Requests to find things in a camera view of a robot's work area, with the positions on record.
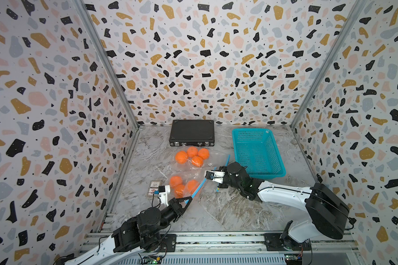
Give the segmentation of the teal plastic basket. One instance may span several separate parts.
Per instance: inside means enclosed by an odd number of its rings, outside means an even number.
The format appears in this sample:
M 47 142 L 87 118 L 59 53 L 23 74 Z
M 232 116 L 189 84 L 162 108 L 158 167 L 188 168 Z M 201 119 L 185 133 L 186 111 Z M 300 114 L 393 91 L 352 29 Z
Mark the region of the teal plastic basket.
M 272 131 L 234 129 L 232 139 L 235 161 L 246 168 L 250 177 L 269 181 L 286 175 Z

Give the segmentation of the orange fruit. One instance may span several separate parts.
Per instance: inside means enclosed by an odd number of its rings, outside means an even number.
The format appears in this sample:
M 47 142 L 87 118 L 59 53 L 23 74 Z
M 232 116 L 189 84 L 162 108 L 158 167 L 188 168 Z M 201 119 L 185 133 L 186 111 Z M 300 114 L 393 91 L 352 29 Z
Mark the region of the orange fruit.
M 197 180 L 188 181 L 188 183 L 185 185 L 185 194 L 193 195 L 199 185 L 200 183 Z
M 183 184 L 179 184 L 174 188 L 174 196 L 175 198 L 183 198 L 184 197 L 184 189 L 185 186 Z
M 183 184 L 183 179 L 180 176 L 172 176 L 170 178 L 169 184 L 170 184 L 170 188 L 173 189 L 173 188 L 175 188 L 175 187 L 177 187 L 179 185 L 182 185 Z

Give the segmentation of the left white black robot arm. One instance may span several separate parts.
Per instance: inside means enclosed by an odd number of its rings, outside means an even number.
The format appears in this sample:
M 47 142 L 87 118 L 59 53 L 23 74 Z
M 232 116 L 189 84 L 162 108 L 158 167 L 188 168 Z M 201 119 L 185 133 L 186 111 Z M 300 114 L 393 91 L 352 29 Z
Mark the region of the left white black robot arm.
M 66 265 L 113 265 L 130 256 L 160 248 L 170 225 L 178 221 L 192 203 L 192 197 L 173 198 L 162 210 L 151 207 L 125 221 L 105 241 Z

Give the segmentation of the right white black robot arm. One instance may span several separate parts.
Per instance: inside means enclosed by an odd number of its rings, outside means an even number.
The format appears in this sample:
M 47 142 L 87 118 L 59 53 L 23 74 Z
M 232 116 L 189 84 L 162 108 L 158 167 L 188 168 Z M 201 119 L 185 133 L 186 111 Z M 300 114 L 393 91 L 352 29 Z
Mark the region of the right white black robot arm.
M 206 171 L 205 178 L 218 183 L 220 188 L 236 189 L 250 201 L 287 205 L 302 212 L 301 218 L 289 221 L 279 236 L 278 245 L 286 249 L 319 236 L 341 240 L 347 225 L 352 224 L 347 204 L 322 183 L 312 187 L 276 184 L 250 177 L 237 162 L 217 171 Z

